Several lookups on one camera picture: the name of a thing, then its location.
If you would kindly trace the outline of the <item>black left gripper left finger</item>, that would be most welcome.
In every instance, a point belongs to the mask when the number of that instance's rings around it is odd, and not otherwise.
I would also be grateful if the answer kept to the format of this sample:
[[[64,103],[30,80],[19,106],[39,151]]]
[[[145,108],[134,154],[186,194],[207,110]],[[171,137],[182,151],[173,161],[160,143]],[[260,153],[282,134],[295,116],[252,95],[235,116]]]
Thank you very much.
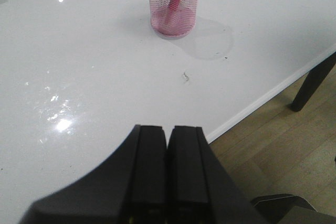
[[[135,125],[93,171],[31,204],[21,223],[165,223],[166,139]]]

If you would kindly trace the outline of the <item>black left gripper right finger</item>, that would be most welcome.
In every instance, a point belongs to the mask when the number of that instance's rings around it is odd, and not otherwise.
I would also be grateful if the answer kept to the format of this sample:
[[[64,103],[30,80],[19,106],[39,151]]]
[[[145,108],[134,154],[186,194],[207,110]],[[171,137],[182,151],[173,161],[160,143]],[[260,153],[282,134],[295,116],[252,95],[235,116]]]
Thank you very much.
[[[220,164],[201,127],[173,129],[167,175],[168,223],[265,223]]]

